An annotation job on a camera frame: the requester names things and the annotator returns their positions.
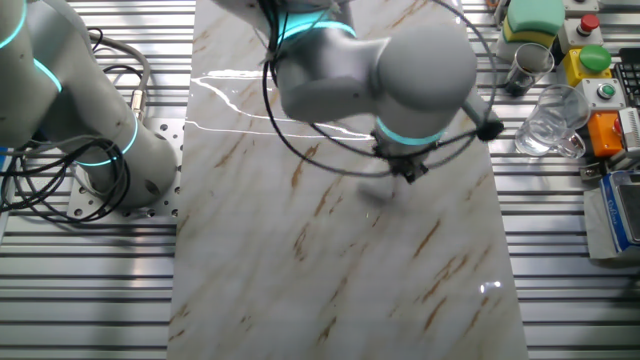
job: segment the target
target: white marble surface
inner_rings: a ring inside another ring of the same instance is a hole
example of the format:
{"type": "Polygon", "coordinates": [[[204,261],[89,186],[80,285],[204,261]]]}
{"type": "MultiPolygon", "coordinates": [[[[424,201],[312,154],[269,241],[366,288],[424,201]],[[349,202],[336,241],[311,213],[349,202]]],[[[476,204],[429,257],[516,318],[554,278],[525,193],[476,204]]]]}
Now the white marble surface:
{"type": "MultiPolygon", "coordinates": [[[[362,38],[453,21],[423,1],[352,6],[362,38]]],[[[198,1],[169,360],[527,359],[486,146],[412,186],[370,180],[394,189],[375,201],[273,136],[263,56],[248,25],[198,1]]],[[[308,156],[379,165],[288,121],[270,96],[308,156]]],[[[461,114],[449,136],[471,126],[461,114]]],[[[371,128],[361,116],[325,130],[365,149],[371,128]]]]}

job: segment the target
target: clear plastic cup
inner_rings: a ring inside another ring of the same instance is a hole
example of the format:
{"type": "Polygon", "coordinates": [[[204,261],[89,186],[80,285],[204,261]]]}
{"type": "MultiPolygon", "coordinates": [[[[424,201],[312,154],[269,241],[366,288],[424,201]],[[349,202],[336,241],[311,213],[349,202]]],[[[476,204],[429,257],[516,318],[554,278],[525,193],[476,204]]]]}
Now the clear plastic cup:
{"type": "Polygon", "coordinates": [[[590,114],[589,102],[582,93],[566,85],[549,86],[516,132],[516,148],[532,156],[557,152],[580,158],[586,147],[576,130],[587,124],[590,114]]]}
{"type": "Polygon", "coordinates": [[[523,96],[551,72],[554,65],[549,49],[539,44],[524,44],[516,51],[504,90],[513,96],[523,96]]]}

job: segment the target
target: green sponge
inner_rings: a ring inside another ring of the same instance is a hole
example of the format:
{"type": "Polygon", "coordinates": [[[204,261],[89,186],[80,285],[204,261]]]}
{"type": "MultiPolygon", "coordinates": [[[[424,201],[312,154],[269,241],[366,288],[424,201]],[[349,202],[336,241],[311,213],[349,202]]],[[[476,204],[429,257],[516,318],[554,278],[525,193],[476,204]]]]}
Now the green sponge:
{"type": "Polygon", "coordinates": [[[511,0],[507,11],[514,33],[537,31],[557,35],[564,17],[562,0],[511,0]]]}

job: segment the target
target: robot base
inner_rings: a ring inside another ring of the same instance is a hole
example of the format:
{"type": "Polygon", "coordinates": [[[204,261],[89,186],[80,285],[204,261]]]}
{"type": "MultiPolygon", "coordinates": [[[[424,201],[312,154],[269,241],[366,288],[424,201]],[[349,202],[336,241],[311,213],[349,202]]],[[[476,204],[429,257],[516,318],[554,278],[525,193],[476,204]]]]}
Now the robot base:
{"type": "MultiPolygon", "coordinates": [[[[178,159],[178,169],[182,164],[182,144],[184,142],[184,120],[182,119],[155,119],[145,120],[146,127],[164,136],[178,159]]],[[[88,176],[82,168],[77,167],[78,177],[86,184],[88,176]]],[[[101,222],[109,224],[177,224],[178,220],[178,196],[180,194],[181,172],[178,171],[173,184],[167,192],[153,204],[130,210],[116,210],[105,217],[101,222]]],[[[71,200],[69,201],[68,215],[74,218],[82,218],[98,210],[102,200],[74,180],[71,188],[71,200]]]]}

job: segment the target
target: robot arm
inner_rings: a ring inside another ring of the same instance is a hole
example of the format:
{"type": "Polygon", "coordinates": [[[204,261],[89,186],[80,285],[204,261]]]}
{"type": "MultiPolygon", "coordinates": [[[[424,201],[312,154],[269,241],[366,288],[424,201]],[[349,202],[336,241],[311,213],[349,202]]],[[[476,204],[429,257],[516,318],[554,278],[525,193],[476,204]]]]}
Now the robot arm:
{"type": "MultiPolygon", "coordinates": [[[[214,1],[270,34],[257,0],[214,1]]],[[[435,24],[364,41],[356,38],[348,1],[289,0],[279,6],[287,15],[280,16],[283,56],[276,70],[290,118],[316,123],[373,114],[378,149],[387,156],[438,141],[461,108],[484,125],[488,105],[474,89],[477,61],[466,33],[435,24]]]]}
{"type": "MultiPolygon", "coordinates": [[[[21,147],[38,130],[67,154],[89,141],[83,136],[108,139],[130,169],[127,208],[149,205],[172,185],[177,159],[171,145],[138,121],[65,0],[0,0],[0,84],[1,147],[21,147]]],[[[77,161],[98,192],[114,187],[110,163],[99,149],[77,161]]]]}
{"type": "Polygon", "coordinates": [[[25,144],[58,96],[58,85],[34,59],[23,1],[0,3],[0,145],[25,144]]]}

